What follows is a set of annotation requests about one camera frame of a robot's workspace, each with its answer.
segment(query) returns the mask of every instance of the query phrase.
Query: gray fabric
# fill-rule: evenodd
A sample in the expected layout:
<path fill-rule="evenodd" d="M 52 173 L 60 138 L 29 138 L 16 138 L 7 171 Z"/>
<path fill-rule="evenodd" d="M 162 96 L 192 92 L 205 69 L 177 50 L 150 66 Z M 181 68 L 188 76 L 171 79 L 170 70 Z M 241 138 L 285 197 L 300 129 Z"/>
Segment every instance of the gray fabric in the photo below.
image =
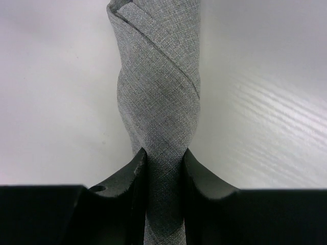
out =
<path fill-rule="evenodd" d="M 148 154 L 145 244 L 185 244 L 182 157 L 200 112 L 199 0 L 112 0 L 122 62 L 118 107 L 133 153 Z"/>

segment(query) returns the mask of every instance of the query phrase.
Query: gray cloth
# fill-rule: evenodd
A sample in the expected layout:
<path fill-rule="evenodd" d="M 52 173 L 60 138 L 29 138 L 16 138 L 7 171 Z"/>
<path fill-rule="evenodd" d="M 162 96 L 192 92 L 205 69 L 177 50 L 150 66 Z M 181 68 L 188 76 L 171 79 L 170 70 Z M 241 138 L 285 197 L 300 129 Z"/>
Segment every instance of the gray cloth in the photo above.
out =
<path fill-rule="evenodd" d="M 118 107 L 136 154 L 148 154 L 145 244 L 186 244 L 182 157 L 200 112 L 199 0 L 112 0 L 122 62 Z"/>

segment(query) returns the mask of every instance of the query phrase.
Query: textured fabric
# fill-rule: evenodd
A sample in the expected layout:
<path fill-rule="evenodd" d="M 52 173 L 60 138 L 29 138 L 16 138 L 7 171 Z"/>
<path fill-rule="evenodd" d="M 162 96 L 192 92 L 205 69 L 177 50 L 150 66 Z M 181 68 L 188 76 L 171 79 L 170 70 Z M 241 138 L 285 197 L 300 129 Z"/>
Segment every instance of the textured fabric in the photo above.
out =
<path fill-rule="evenodd" d="M 112 0 L 121 55 L 118 107 L 133 153 L 148 154 L 145 244 L 186 244 L 182 157 L 200 112 L 199 0 Z"/>

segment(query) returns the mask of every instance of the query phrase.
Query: white surface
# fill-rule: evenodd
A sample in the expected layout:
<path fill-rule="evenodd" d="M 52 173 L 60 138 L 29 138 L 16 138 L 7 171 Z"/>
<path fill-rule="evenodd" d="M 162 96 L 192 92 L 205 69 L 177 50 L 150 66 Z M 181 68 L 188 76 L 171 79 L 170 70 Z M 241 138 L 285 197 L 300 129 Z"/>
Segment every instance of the white surface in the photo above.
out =
<path fill-rule="evenodd" d="M 105 0 L 0 1 L 0 184 L 98 183 L 131 159 Z M 203 0 L 191 150 L 237 187 L 327 187 L 323 0 Z"/>

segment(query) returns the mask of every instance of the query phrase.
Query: gray napkin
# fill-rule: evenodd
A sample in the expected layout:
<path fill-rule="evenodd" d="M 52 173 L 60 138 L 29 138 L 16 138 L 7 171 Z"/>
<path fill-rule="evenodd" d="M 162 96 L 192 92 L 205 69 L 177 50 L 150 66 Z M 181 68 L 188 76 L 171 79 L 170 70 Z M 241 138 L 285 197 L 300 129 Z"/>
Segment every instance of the gray napkin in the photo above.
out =
<path fill-rule="evenodd" d="M 186 244 L 182 157 L 200 112 L 200 0 L 112 0 L 122 62 L 118 107 L 133 153 L 148 154 L 145 244 Z"/>

